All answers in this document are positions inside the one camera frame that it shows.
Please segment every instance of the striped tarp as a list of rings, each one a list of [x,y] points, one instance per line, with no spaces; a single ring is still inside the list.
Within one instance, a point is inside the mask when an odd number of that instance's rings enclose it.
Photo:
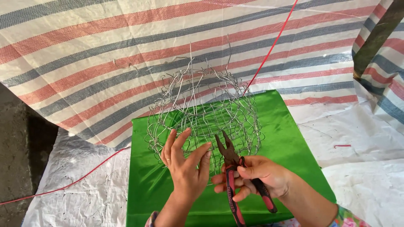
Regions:
[[[404,20],[377,52],[360,82],[379,99],[374,114],[404,134]]]
[[[381,0],[380,3],[375,7],[375,10],[370,14],[370,16],[365,20],[363,28],[360,30],[358,37],[352,46],[352,56],[359,51],[363,46],[365,41],[368,39],[371,31],[380,21],[381,17],[386,13],[386,10],[393,3],[393,0]]]
[[[191,45],[194,68],[208,60],[221,70],[231,52],[228,70],[248,82],[293,3],[1,1],[0,81],[88,142],[125,147],[130,120],[147,116],[167,84],[161,76],[188,65],[176,56],[189,57]],[[352,44],[378,3],[299,0],[251,90],[278,89],[287,105],[357,101]]]

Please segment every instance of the hand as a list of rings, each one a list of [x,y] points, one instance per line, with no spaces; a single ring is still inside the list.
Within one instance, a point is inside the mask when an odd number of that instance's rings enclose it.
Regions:
[[[255,186],[250,179],[260,178],[267,187],[272,198],[285,195],[288,191],[288,183],[291,172],[281,165],[276,164],[264,156],[245,156],[245,164],[249,168],[237,167],[234,173],[236,178],[235,187],[240,191],[233,197],[235,202],[245,199],[250,193],[259,195]],[[225,166],[222,166],[222,172],[212,177],[212,183],[216,184],[215,192],[220,193],[226,191],[226,175],[224,173]]]
[[[203,192],[209,180],[211,151],[208,150],[212,143],[205,143],[185,158],[182,146],[190,134],[191,129],[187,128],[175,139],[177,131],[171,130],[161,151],[161,159],[173,178],[172,195],[192,204]]]

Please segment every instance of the wire basket frame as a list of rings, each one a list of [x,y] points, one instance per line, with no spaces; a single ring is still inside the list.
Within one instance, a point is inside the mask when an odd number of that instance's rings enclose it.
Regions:
[[[191,60],[187,69],[168,74],[169,83],[163,87],[161,98],[150,107],[145,140],[162,163],[161,150],[170,131],[176,129],[179,135],[191,128],[183,146],[184,156],[212,142],[210,173],[218,174],[224,159],[217,149],[215,134],[224,142],[220,133],[224,130],[240,156],[257,154],[263,135],[254,95],[248,91],[242,95],[246,83],[206,63],[206,69],[193,70]]]

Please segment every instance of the person's right hand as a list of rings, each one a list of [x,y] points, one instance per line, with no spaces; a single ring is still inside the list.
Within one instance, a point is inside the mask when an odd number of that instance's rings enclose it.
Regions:
[[[283,196],[288,191],[288,183],[292,172],[285,167],[276,164],[264,156],[245,156],[245,164],[248,168],[237,167],[234,173],[236,178],[235,187],[240,191],[233,197],[235,202],[245,199],[250,193],[259,195],[250,179],[260,178],[267,187],[272,198]],[[211,181],[215,186],[215,192],[226,191],[225,166],[222,167],[222,173],[212,177]]]

